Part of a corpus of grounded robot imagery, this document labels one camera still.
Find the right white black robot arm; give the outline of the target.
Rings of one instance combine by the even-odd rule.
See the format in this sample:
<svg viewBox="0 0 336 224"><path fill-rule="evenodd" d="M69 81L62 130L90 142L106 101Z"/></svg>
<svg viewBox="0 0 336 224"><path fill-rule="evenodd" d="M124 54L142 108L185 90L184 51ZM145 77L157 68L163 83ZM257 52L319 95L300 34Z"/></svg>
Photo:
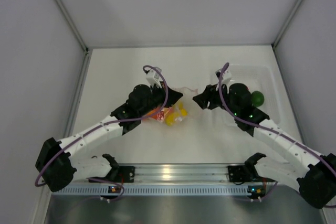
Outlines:
<svg viewBox="0 0 336 224"><path fill-rule="evenodd" d="M294 189L314 208L332 207L329 202L335 198L335 155L314 151L283 131L268 114L253 105L246 85L210 84L194 96L193 101L203 110L221 108L227 111L240 130L285 159L285 163L280 163L256 153L245 161L247 178L275 180Z"/></svg>

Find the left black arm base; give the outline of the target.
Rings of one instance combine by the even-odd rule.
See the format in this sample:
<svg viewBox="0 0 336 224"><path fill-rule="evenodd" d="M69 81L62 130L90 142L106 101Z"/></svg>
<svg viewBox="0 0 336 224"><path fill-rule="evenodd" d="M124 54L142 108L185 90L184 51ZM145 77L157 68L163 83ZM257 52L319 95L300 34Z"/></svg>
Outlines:
<svg viewBox="0 0 336 224"><path fill-rule="evenodd" d="M104 180L114 183L133 183L135 177L135 167L134 166L119 166L118 168L112 168L110 172L105 177L94 177L89 178L90 183L97 183L98 180Z"/></svg>

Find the clear zip top bag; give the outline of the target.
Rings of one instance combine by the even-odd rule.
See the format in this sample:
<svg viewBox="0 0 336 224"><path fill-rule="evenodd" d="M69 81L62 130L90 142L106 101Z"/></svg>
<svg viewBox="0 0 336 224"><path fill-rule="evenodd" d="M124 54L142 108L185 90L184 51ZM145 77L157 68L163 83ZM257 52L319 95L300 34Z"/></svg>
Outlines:
<svg viewBox="0 0 336 224"><path fill-rule="evenodd" d="M182 97L171 107L163 108L158 114L142 120L142 122L157 122L167 126L174 126L183 121L198 119L202 109L193 101L193 97L199 94L199 89L189 87L172 88L182 93Z"/></svg>

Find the green fake lime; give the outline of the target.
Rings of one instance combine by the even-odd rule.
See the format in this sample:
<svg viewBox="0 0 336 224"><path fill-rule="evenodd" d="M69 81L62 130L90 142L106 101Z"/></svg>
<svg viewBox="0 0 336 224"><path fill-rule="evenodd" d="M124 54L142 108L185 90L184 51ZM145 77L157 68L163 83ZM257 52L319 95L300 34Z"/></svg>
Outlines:
<svg viewBox="0 0 336 224"><path fill-rule="evenodd" d="M265 103L265 97L262 92L254 91L251 93L251 102L255 107L260 107Z"/></svg>

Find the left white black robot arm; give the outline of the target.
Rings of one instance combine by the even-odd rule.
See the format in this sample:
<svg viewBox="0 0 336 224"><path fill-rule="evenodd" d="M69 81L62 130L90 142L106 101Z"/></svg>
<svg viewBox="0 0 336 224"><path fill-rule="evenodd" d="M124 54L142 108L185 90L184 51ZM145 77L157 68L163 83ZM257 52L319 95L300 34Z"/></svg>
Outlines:
<svg viewBox="0 0 336 224"><path fill-rule="evenodd" d="M167 86L137 85L124 104L92 127L75 135L47 139L35 167L52 192L83 179L99 182L118 181L120 166L110 154L92 156L91 151L103 143L127 134L139 126L144 117L175 105L183 93Z"/></svg>

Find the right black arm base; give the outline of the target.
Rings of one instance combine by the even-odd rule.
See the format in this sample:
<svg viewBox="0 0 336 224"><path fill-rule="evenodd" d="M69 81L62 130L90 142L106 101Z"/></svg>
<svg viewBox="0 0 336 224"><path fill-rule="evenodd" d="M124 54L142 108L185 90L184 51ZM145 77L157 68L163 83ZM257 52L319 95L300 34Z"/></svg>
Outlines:
<svg viewBox="0 0 336 224"><path fill-rule="evenodd" d="M253 167L247 167L246 165L232 165L227 168L229 181L232 183L242 184L261 181L261 177Z"/></svg>

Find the yellow fake corn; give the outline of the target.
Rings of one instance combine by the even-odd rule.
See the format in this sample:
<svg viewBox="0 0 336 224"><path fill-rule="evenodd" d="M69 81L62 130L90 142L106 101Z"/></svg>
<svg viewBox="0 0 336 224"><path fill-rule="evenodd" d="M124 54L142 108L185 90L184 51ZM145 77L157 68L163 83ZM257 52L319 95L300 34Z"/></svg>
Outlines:
<svg viewBox="0 0 336 224"><path fill-rule="evenodd" d="M174 105L170 109L170 113L164 121L168 126L173 126L174 124L181 122L188 115L182 102Z"/></svg>

